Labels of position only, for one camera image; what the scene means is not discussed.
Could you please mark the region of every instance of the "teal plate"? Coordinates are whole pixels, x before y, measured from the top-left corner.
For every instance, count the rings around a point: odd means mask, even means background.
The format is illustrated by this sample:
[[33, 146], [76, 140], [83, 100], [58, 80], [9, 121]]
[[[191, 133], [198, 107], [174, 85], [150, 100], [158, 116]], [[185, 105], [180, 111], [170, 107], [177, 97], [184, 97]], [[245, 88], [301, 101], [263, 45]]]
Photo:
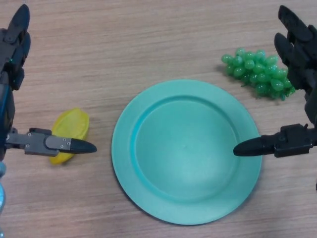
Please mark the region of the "teal plate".
[[148, 214], [174, 224], [215, 221], [252, 192], [262, 156], [236, 157], [238, 143], [259, 136], [230, 94], [196, 80], [152, 86], [124, 109], [112, 137], [120, 185]]

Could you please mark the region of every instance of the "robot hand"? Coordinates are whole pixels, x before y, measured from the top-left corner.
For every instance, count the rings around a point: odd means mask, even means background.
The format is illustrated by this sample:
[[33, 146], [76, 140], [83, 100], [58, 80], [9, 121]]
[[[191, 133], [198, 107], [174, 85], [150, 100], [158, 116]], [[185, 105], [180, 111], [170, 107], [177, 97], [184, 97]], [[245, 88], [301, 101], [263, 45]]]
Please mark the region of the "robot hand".
[[0, 162], [7, 149], [23, 149], [25, 154], [56, 156], [59, 152], [93, 153], [97, 148], [83, 140], [52, 135], [50, 130], [31, 128], [19, 134], [12, 127], [15, 114], [13, 91], [24, 79], [23, 65], [28, 56], [31, 37], [27, 32], [30, 11], [23, 4], [13, 16], [8, 29], [0, 29]]
[[287, 77], [295, 87], [305, 91], [305, 112], [314, 128], [308, 124], [283, 126], [274, 135], [262, 135], [238, 144], [237, 156], [274, 154], [285, 157], [309, 153], [317, 145], [317, 30], [308, 27], [287, 7], [281, 5], [278, 18], [288, 30], [287, 38], [277, 33], [274, 44], [282, 62], [288, 67]]

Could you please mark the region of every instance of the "yellow lemon wedge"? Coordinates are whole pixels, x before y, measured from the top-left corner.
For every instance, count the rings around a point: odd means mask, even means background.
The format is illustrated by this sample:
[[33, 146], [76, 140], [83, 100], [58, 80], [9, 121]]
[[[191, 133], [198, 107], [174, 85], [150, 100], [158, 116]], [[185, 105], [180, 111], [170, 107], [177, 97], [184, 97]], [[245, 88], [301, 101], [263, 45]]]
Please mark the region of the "yellow lemon wedge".
[[[73, 108], [62, 113], [55, 121], [52, 134], [56, 136], [69, 137], [85, 140], [89, 128], [89, 116], [80, 108]], [[74, 154], [61, 153], [55, 157], [50, 157], [50, 162], [54, 165], [61, 164], [73, 157]]]

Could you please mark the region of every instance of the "grape bunch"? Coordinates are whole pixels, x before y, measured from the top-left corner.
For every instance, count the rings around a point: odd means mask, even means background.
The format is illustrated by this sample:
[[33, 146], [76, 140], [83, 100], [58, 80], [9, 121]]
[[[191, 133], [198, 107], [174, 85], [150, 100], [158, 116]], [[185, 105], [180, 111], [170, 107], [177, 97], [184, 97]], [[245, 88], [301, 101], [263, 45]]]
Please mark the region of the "grape bunch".
[[295, 88], [287, 78], [287, 69], [276, 64], [278, 56], [266, 57], [264, 50], [255, 53], [238, 48], [235, 56], [225, 54], [221, 61], [226, 66], [226, 74], [240, 80], [245, 87], [255, 88], [258, 97], [285, 100], [295, 93]]

